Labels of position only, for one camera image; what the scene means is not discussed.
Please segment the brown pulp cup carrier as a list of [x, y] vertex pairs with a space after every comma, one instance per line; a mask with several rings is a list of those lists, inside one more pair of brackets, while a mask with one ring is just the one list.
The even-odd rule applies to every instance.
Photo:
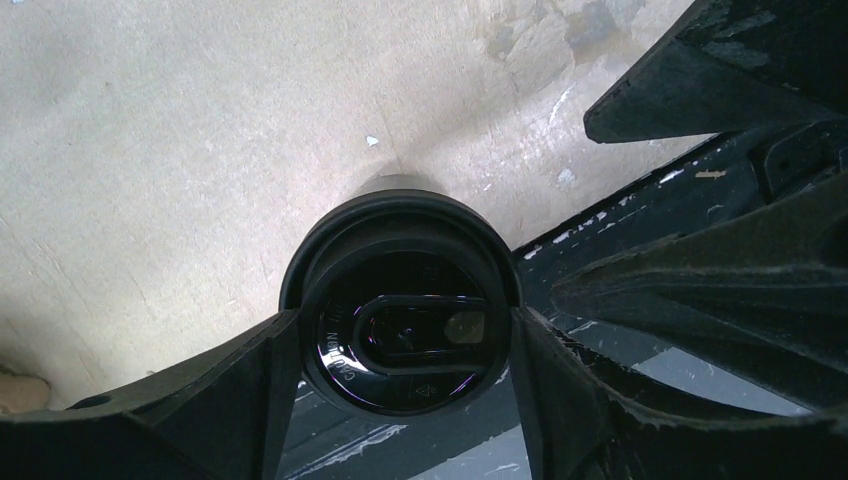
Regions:
[[43, 410], [50, 398], [49, 384], [39, 378], [1, 371], [1, 414]]

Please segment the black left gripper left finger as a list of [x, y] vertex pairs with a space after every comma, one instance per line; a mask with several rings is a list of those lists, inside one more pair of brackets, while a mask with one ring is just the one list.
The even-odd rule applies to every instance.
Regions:
[[272, 479], [301, 378], [297, 314], [63, 410], [1, 420], [5, 479]]

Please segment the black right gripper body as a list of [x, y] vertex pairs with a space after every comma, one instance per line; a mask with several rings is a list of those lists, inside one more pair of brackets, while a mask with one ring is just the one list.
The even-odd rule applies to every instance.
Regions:
[[766, 202], [775, 202], [847, 171], [847, 121], [782, 128], [749, 152]]

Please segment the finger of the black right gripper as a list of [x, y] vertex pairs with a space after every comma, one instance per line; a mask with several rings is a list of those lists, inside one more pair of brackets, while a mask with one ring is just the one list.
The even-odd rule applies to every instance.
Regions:
[[655, 335], [810, 409], [847, 401], [847, 177], [596, 261], [563, 313]]
[[846, 2], [696, 1], [583, 121], [626, 143], [846, 115]]

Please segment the black lid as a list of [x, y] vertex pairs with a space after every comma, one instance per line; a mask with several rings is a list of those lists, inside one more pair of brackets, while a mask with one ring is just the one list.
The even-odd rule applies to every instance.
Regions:
[[307, 233], [283, 277], [306, 382], [351, 414], [458, 410], [501, 375], [522, 302], [510, 248], [477, 212], [415, 188], [361, 193]]

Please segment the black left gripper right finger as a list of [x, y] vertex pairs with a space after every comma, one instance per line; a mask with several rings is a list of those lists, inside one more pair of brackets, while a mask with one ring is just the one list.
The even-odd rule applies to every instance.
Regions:
[[510, 372], [536, 479], [843, 479], [847, 410], [777, 416], [675, 389], [512, 312]]

